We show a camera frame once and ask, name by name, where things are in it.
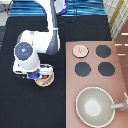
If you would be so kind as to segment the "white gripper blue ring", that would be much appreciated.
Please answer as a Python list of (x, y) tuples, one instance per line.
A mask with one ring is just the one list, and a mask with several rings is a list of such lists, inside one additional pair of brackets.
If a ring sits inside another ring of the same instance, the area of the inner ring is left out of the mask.
[(39, 64), (35, 69), (26, 70), (21, 67), (15, 60), (13, 65), (13, 72), (16, 75), (21, 75), (22, 78), (27, 79), (41, 79), (45, 75), (53, 75), (53, 66), (50, 64)]

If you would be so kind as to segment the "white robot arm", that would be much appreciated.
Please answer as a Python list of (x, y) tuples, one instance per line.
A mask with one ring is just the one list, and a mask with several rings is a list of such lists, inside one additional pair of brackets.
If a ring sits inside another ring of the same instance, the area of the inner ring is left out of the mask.
[(46, 12), (48, 31), (23, 31), (14, 47), (13, 72), (25, 75), (28, 79), (40, 79), (43, 75), (52, 75), (53, 66), (41, 64), (38, 54), (53, 55), (60, 49), (56, 15), (66, 9), (65, 0), (34, 0)]

